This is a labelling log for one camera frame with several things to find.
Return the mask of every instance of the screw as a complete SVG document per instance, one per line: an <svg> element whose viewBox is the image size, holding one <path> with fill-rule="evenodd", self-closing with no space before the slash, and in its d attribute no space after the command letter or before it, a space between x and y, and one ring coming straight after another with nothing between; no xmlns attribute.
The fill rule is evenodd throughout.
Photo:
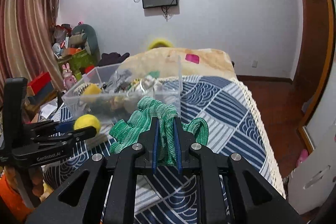
<svg viewBox="0 0 336 224"><path fill-rule="evenodd" d="M101 154L99 154L99 153L94 154L94 155L92 156L92 160L93 160L93 161L100 161L102 158L103 158L103 156L102 156Z"/></svg>
<svg viewBox="0 0 336 224"><path fill-rule="evenodd" d="M238 153L233 153L232 155L231 155L231 158L233 159L233 160L241 160L241 155L239 155Z"/></svg>
<svg viewBox="0 0 336 224"><path fill-rule="evenodd" d="M200 149L202 148L202 145L199 144L199 143L193 143L193 144L191 145L191 148L192 148L193 150L200 150Z"/></svg>
<svg viewBox="0 0 336 224"><path fill-rule="evenodd" d="M135 143L134 145L132 145L132 148L134 150L140 150L142 148L142 144L141 143Z"/></svg>

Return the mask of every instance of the bed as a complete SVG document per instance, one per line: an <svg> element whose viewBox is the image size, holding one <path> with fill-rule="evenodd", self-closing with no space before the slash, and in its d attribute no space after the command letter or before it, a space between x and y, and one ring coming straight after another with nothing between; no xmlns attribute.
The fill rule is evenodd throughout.
<svg viewBox="0 0 336 224"><path fill-rule="evenodd" d="M206 120L209 148L223 155L241 154L285 197L260 113L251 93L237 80L230 57L218 50L182 48L153 49L140 55L145 58L148 54L157 58L169 54L181 56L182 122L189 123L196 117ZM71 118L67 107L59 109L53 117L56 121ZM108 156L109 147L115 141L108 135L110 128L106 125L95 138L77 143L70 158L45 166L46 183L56 188L93 154ZM137 177L134 223L192 224L196 223L196 215L195 176L179 177L176 168L160 166L156 175Z"/></svg>

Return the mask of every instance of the blue and white blanket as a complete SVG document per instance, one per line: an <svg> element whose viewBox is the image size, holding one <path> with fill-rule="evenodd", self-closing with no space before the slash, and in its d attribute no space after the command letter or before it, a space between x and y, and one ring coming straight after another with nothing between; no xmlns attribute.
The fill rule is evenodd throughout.
<svg viewBox="0 0 336 224"><path fill-rule="evenodd" d="M186 76L181 92L181 120L189 123L201 117L208 123L208 147L215 153L239 153L266 180L284 195L281 176L264 131L260 113L247 88L237 80L216 76ZM54 120L71 118L66 107ZM71 158L48 165L44 179L53 188L66 180L95 153L109 154L114 142L102 128L94 140L76 145ZM135 199L135 223L196 223L196 179L178 176L174 167L161 166L151 176L138 176Z"/></svg>

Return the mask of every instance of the curtain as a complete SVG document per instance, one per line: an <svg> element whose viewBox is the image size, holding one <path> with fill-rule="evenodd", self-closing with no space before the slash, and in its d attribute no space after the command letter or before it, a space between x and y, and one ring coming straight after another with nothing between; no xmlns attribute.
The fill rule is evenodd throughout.
<svg viewBox="0 0 336 224"><path fill-rule="evenodd" d="M49 31L57 12L58 0L0 0L0 105L6 78L31 81L49 71L54 87L62 89Z"/></svg>

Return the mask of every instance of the green knit glove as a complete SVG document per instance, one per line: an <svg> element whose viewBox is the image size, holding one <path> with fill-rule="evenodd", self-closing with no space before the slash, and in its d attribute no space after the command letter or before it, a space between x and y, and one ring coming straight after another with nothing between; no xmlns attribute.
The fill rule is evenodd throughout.
<svg viewBox="0 0 336 224"><path fill-rule="evenodd" d="M128 122L118 121L109 134L116 139L110 146L110 153L119 153L125 147L136 143L140 133L149 130L152 117L158 117L159 133L159 165L175 165L175 147L173 121L177 111L173 105L166 105L149 96L144 96L138 102L138 109L133 112ZM196 142L207 145L209 128L206 121L196 118L189 124L182 123L183 130L194 134Z"/></svg>

